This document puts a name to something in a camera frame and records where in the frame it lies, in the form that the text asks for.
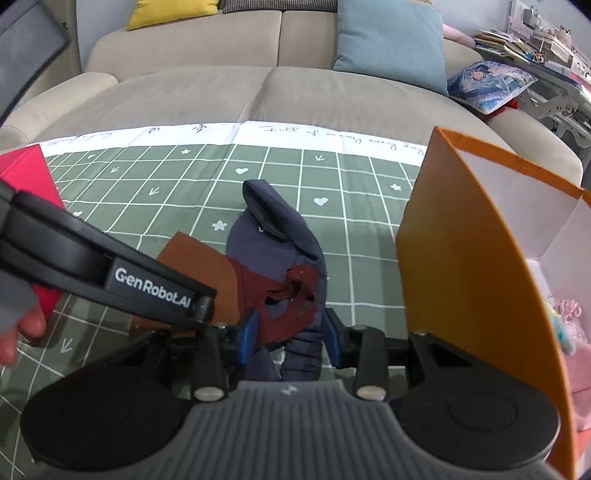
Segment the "person's hand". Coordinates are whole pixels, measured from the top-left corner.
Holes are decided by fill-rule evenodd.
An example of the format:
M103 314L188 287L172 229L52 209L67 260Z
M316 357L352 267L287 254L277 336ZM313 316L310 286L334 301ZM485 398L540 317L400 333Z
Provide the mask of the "person's hand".
M27 339L41 338L47 328L47 321L42 309L37 306L28 312L15 328L8 331L0 340L0 364L12 366L18 359L18 341L20 337Z

